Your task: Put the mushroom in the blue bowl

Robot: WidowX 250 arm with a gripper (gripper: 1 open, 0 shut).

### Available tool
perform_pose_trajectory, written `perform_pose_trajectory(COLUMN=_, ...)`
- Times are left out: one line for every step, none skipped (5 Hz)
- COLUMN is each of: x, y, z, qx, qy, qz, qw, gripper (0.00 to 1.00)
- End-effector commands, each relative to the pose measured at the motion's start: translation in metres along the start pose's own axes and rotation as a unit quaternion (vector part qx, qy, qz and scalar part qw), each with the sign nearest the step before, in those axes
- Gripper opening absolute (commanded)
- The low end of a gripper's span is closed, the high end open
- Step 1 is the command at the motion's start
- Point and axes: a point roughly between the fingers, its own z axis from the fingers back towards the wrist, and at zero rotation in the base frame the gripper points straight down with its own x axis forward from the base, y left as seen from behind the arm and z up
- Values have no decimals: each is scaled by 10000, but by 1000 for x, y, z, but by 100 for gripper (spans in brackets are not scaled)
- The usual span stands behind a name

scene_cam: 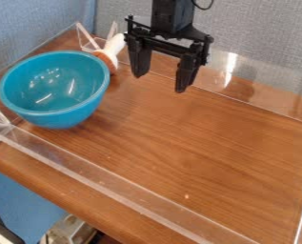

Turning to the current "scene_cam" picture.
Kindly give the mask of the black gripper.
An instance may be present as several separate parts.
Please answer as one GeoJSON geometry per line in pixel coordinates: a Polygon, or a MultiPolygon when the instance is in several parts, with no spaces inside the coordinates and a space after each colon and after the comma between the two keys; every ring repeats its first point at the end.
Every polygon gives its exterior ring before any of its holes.
{"type": "Polygon", "coordinates": [[[209,47],[214,38],[194,27],[196,0],[152,0],[152,16],[130,14],[125,21],[125,41],[132,72],[137,78],[152,67],[152,52],[160,51],[180,60],[176,92],[185,92],[194,83],[200,67],[206,64],[209,47]]]}

